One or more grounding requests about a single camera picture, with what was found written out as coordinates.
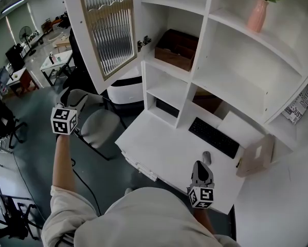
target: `fiducial marker cube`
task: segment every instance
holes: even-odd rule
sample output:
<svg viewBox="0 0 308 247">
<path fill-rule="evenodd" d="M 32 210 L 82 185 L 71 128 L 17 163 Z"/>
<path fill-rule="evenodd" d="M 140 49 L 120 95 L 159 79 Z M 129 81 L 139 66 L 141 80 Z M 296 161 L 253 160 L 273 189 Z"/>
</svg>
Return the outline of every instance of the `fiducial marker cube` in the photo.
<svg viewBox="0 0 308 247">
<path fill-rule="evenodd" d="M 77 125 L 77 111 L 53 108 L 51 113 L 51 125 L 53 133 L 70 135 Z"/>
<path fill-rule="evenodd" d="M 213 188 L 192 187 L 188 197 L 193 208 L 208 208 L 213 203 Z"/>
</svg>

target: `beige sweatshirt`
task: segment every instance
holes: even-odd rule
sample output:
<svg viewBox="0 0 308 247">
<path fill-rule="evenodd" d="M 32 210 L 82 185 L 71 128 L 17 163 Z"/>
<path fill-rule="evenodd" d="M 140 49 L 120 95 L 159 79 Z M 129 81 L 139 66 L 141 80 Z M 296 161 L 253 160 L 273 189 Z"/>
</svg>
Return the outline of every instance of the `beige sweatshirt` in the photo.
<svg viewBox="0 0 308 247">
<path fill-rule="evenodd" d="M 65 233 L 75 233 L 75 247 L 240 247 L 227 236 L 212 235 L 172 193 L 137 189 L 97 217 L 76 193 L 52 187 L 51 215 L 44 224 L 44 246 L 54 247 Z"/>
</svg>

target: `ribbed glass panel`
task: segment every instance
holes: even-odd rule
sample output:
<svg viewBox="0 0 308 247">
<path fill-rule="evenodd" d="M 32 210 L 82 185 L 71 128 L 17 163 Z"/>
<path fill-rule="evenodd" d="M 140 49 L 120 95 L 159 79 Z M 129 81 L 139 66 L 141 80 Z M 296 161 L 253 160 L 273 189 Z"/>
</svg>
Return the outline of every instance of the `ribbed glass panel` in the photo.
<svg viewBox="0 0 308 247">
<path fill-rule="evenodd" d="M 135 56 L 132 0 L 84 0 L 104 77 Z"/>
</svg>

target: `desk drawer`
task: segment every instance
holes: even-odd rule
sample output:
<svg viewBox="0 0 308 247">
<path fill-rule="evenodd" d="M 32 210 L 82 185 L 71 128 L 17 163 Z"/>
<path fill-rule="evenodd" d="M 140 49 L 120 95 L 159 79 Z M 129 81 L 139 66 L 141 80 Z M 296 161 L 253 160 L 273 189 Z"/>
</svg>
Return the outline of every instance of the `desk drawer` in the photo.
<svg viewBox="0 0 308 247">
<path fill-rule="evenodd" d="M 125 157 L 126 161 L 132 165 L 134 168 L 136 168 L 137 170 L 139 170 L 139 172 L 141 172 L 142 174 L 144 174 L 145 176 L 147 176 L 148 178 L 150 178 L 152 181 L 157 180 L 157 175 L 155 173 L 153 173 L 153 171 L 151 171 L 150 169 L 148 169 L 147 167 L 143 166 L 142 164 L 140 164 L 139 162 L 135 162 L 133 159 L 131 159 L 128 155 L 126 155 L 126 153 L 122 152 L 122 155 Z"/>
</svg>

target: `white cabinet door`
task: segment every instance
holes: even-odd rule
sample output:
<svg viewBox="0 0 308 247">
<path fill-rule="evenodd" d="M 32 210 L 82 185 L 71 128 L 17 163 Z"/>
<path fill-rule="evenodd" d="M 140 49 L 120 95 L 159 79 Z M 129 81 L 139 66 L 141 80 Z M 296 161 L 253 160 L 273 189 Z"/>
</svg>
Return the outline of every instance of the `white cabinet door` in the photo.
<svg viewBox="0 0 308 247">
<path fill-rule="evenodd" d="M 65 0 L 68 16 L 98 93 L 143 60 L 139 0 Z"/>
</svg>

